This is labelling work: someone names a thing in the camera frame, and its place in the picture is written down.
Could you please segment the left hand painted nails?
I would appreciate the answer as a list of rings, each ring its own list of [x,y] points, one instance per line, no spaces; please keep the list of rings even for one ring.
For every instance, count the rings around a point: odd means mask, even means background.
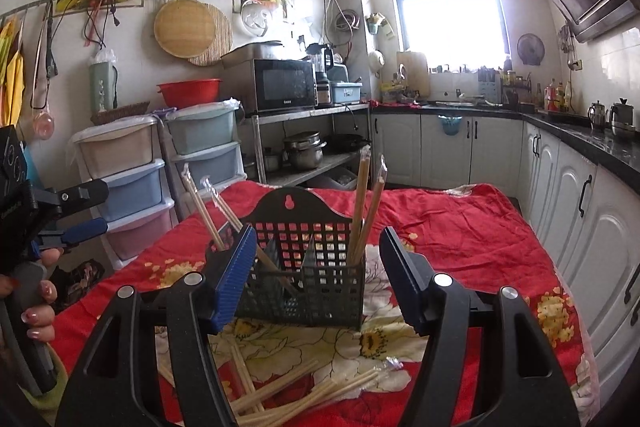
[[[56,265],[62,254],[63,251],[60,248],[41,251],[40,263],[46,268],[51,268]],[[17,287],[17,280],[1,274],[1,299],[8,297]],[[42,280],[39,282],[37,293],[39,297],[37,297],[36,304],[25,309],[21,320],[27,325],[27,336],[30,339],[40,343],[50,343],[55,338],[53,327],[55,312],[51,305],[58,298],[58,291],[51,281]]]

